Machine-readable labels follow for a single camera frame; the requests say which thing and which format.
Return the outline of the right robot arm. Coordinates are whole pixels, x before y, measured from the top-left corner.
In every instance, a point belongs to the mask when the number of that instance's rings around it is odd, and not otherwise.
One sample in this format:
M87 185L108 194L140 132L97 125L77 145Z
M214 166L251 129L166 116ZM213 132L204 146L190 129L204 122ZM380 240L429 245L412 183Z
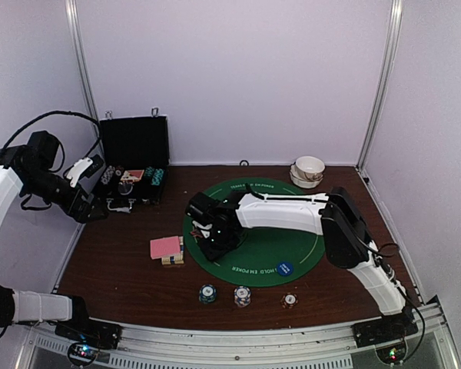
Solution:
M185 209L200 233L199 247L209 261L237 248L246 229L279 228L323 237L327 260L348 270L377 303L378 331L392 340L413 320L412 304L386 262L362 215L342 187L310 195L267 194L250 185L217 200L198 192Z

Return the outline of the red black triangular button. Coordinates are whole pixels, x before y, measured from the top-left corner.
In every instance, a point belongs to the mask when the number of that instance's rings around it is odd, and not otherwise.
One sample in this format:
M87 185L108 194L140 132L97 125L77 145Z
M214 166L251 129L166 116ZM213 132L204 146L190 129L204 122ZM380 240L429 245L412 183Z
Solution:
M193 228L193 230L191 231L191 235L194 236L194 237L200 237L201 236L201 232L198 228Z

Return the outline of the blue round blind button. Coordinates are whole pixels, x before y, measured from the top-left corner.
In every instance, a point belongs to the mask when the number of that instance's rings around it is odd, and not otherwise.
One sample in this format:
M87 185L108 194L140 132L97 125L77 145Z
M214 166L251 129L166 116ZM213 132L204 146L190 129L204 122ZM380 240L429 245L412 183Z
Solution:
M282 261L278 263L276 269L277 273L283 277L290 276L294 272L293 264L288 261Z

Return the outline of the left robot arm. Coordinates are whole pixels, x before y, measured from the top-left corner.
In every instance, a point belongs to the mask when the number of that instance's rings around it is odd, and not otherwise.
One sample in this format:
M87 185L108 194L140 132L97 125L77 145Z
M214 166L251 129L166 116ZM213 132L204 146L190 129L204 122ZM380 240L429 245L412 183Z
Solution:
M53 168L60 147L54 135L37 131L24 145L0 149L0 243L13 240L5 235L16 219L13 207L27 208L32 197L42 200L45 209L58 206L79 224L108 216L105 203L81 186L83 178L90 178L103 167L101 156L87 155L77 160L66 175L60 175ZM95 324L82 298L0 285L1 328L43 321L64 322L78 341L88 341L95 335Z

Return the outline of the brown red chip stack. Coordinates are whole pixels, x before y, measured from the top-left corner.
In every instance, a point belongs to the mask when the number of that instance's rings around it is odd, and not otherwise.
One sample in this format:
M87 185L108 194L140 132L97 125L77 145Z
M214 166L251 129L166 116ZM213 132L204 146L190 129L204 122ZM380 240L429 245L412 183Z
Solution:
M293 308L298 304L298 297L293 293L284 294L280 299L280 304L286 309Z

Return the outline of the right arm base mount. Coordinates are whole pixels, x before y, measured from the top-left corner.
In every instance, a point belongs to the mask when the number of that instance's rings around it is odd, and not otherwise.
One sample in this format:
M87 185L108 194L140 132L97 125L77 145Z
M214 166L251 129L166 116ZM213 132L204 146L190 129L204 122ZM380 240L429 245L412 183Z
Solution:
M418 326L409 317L381 317L352 326L357 347L383 344L416 334Z

